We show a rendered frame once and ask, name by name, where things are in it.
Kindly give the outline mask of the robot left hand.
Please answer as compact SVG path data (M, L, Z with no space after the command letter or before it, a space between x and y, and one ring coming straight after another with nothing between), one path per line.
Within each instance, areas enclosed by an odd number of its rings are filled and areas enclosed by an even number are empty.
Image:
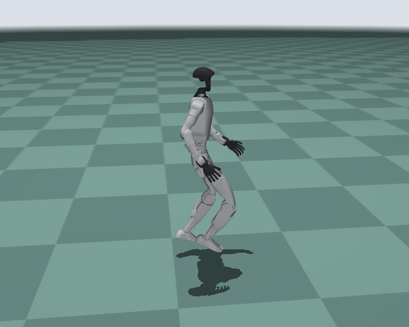
M239 154L241 155L241 152L243 153L243 151L245 150L243 148L243 146L241 146L240 144L242 144L242 142L237 141L237 140L229 140L227 137L222 136L223 139L226 140L225 144L223 144L224 146L227 145L227 147L231 150L234 151L237 154L237 157L239 156ZM239 144L237 144L239 143ZM241 149L240 147L243 149ZM237 151L239 152L239 154L237 153Z

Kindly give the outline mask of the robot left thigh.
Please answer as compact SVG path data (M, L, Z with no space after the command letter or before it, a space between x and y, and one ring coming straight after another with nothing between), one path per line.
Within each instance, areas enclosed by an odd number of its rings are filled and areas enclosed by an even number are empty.
M211 163L213 163L210 156L209 156L209 161ZM210 178L210 176L209 176L209 178ZM215 201L216 190L213 188L213 186L211 185L211 183L209 182L207 177L204 178L203 180L204 180L205 184L207 185L208 189L202 193L201 200L205 204L212 204Z

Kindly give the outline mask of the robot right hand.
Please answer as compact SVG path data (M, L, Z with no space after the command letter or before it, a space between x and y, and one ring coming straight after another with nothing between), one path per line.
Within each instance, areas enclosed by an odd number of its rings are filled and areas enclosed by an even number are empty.
M219 175L215 169L221 170L220 168L216 167L216 166L212 166L211 164L208 164L208 161L202 156L202 158L206 161L203 165L199 165L198 162L196 161L196 163L200 166L200 168L203 168L203 172L204 175L208 178L209 182L212 183L211 179L209 178L209 176L212 178L212 180L215 182L215 179L212 177L212 175L218 180L218 177L216 177L216 175L218 175L219 177L221 175ZM215 169L214 169L215 168ZM214 174L216 173L216 175Z

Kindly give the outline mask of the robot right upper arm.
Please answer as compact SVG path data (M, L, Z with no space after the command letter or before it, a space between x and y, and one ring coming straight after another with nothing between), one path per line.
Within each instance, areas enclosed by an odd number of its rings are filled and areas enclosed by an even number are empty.
M184 140L183 132L186 129L191 130L190 128L196 123L199 115L202 114L202 112L204 110L204 104L205 104L204 102L202 102L202 101L200 101L198 99L196 101L192 102L192 104L190 106L190 111L188 112L188 115L187 115L187 117L185 119L185 122L184 122L184 124L183 124L183 126L181 128L181 131L180 131L180 136L181 136L181 138L183 140Z

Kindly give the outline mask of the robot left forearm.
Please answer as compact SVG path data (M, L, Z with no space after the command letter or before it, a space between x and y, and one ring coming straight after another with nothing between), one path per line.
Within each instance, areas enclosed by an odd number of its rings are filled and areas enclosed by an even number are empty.
M211 125L210 136L213 137L214 141L219 142L220 144L225 144L226 140L222 138L221 133L217 132L217 130Z

